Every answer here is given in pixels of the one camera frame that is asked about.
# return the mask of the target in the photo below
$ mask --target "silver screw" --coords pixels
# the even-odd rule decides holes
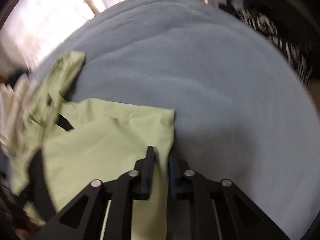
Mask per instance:
[[[136,171],[136,170],[129,171],[130,177],[137,177],[138,175],[139,175],[139,171]]]
[[[101,180],[95,179],[91,181],[91,186],[92,187],[100,187],[101,186]]]
[[[192,177],[195,174],[195,172],[193,170],[186,170],[184,172],[184,175],[186,175],[187,177]]]
[[[231,182],[231,180],[224,179],[222,181],[222,185],[225,186],[225,187],[230,187],[232,185],[232,182]]]

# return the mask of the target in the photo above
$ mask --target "light blue object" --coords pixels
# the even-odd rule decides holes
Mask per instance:
[[[197,0],[128,0],[74,32],[33,77],[72,49],[86,66],[71,100],[174,108],[174,149],[190,168],[233,180],[292,240],[303,236],[320,210],[319,119],[265,38]],[[174,239],[189,230],[181,212]]]

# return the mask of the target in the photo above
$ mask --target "white curtain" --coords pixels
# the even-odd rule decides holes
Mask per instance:
[[[36,69],[73,31],[121,1],[20,0],[0,30],[0,75]]]

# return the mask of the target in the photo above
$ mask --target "beige fabric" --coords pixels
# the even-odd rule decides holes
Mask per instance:
[[[0,85],[0,141],[7,156],[15,154],[17,139],[22,136],[23,115],[38,86],[39,82],[30,83],[26,74],[20,76],[14,89]]]

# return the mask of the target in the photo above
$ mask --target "light green cloth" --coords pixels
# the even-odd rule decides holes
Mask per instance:
[[[61,94],[66,92],[79,71],[84,54],[72,52],[63,59],[64,63],[59,65],[58,62],[60,67],[53,68],[40,88],[26,120],[30,123],[26,138],[33,141],[33,146],[43,141],[44,175],[56,210],[65,206],[93,179],[110,181],[133,169],[136,160],[145,157],[148,145],[153,145],[157,148],[158,163],[152,195],[149,201],[134,202],[132,239],[164,240],[167,156],[173,143],[174,111],[95,98],[80,103],[65,102]],[[50,106],[47,104],[49,98],[52,100]],[[73,130],[67,132],[55,125],[58,112],[70,122]],[[34,151],[26,154],[30,160]],[[14,162],[16,167],[26,168],[26,164]],[[23,172],[15,172],[16,193],[26,185],[25,177],[17,176]]]

